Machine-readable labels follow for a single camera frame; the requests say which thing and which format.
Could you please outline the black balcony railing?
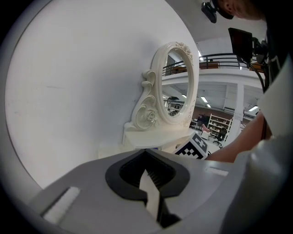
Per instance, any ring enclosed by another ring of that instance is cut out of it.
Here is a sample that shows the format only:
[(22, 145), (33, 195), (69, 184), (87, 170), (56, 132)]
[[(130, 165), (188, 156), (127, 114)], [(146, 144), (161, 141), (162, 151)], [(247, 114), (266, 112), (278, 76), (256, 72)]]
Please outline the black balcony railing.
[(216, 53), (200, 56), (199, 68), (253, 70), (233, 53)]

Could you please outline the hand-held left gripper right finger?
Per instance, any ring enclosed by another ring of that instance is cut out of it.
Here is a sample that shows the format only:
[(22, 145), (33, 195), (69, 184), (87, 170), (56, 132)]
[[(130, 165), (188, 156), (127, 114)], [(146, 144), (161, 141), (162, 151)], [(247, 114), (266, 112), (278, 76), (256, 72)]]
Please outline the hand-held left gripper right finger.
[(234, 163), (181, 157), (146, 149), (161, 165), (158, 222), (161, 228), (148, 234), (237, 234), (228, 231), (229, 207), (242, 183), (247, 156)]

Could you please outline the white storage rack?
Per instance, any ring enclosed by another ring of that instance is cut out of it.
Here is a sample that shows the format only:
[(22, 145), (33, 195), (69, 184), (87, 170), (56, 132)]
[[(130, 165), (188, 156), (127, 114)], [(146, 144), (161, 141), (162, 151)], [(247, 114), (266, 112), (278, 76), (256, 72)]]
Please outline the white storage rack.
[(227, 133), (224, 137), (224, 141), (226, 141), (232, 126), (232, 122), (232, 119), (225, 119), (211, 114), (207, 128), (211, 131), (210, 135), (213, 138), (215, 138), (220, 133), (222, 128), (225, 128)]

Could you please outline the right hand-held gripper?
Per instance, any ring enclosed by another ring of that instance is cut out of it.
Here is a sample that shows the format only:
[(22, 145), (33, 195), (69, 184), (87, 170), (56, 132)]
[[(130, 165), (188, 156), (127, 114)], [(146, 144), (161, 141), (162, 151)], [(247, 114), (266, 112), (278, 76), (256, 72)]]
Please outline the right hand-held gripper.
[(208, 156), (208, 145), (201, 138), (201, 136), (194, 132), (190, 137), (181, 144), (175, 151), (174, 154), (183, 156), (183, 157), (191, 157), (194, 159), (205, 160)]

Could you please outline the white ornate oval mirror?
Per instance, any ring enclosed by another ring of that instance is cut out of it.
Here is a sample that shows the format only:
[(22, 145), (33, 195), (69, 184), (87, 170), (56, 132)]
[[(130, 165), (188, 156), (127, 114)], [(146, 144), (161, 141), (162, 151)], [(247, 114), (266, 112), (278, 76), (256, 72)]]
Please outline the white ornate oval mirror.
[[(170, 52), (178, 54), (187, 69), (187, 93), (185, 101), (177, 114), (171, 116), (172, 107), (165, 105), (163, 82), (169, 80), (163, 75)], [(178, 144), (181, 139), (190, 135), (189, 125), (195, 108), (199, 59), (193, 58), (189, 47), (184, 43), (170, 42), (161, 46), (154, 55), (150, 70), (142, 74), (144, 81), (141, 86), (143, 93), (138, 100), (131, 116), (131, 121), (124, 125), (122, 144), (125, 148), (145, 149), (168, 147)]]

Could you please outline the person's right forearm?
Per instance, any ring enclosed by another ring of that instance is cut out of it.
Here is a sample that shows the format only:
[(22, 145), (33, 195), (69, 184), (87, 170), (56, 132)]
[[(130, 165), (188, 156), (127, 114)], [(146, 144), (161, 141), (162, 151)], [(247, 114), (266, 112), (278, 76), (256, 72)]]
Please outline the person's right forearm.
[(269, 139), (271, 136), (263, 113), (258, 112), (233, 142), (210, 154), (206, 159), (233, 163), (239, 153), (252, 150), (261, 140)]

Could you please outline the white ornate vanity table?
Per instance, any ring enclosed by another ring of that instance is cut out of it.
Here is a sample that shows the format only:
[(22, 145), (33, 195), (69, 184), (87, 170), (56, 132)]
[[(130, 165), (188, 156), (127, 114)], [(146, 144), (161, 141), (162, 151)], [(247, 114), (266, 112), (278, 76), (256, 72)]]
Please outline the white ornate vanity table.
[(125, 140), (125, 144), (116, 144), (107, 147), (100, 147), (98, 150), (98, 158), (106, 158), (116, 154), (129, 152), (140, 149), (158, 149), (167, 153), (173, 153), (180, 145), (182, 145), (188, 137), (182, 137), (175, 141), (165, 143), (163, 145), (151, 145), (151, 146), (134, 146), (128, 139)]

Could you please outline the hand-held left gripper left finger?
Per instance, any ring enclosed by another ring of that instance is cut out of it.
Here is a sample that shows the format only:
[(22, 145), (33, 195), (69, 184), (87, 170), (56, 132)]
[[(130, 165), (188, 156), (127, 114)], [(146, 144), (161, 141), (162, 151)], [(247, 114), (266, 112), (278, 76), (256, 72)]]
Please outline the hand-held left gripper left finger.
[(162, 227), (144, 202), (121, 198), (105, 179), (112, 164), (132, 154), (134, 151), (77, 166), (38, 193), (29, 207), (41, 217), (57, 207), (58, 222), (45, 220), (45, 223), (58, 234), (158, 233)]

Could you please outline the black office chair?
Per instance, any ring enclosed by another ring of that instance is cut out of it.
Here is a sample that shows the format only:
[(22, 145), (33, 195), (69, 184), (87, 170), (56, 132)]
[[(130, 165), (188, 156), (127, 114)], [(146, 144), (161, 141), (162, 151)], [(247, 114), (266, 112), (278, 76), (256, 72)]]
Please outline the black office chair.
[(219, 134), (216, 136), (216, 140), (213, 141), (213, 143), (216, 143), (218, 146), (222, 146), (222, 141), (224, 140), (225, 136), (227, 134), (227, 129), (222, 128), (219, 132)]

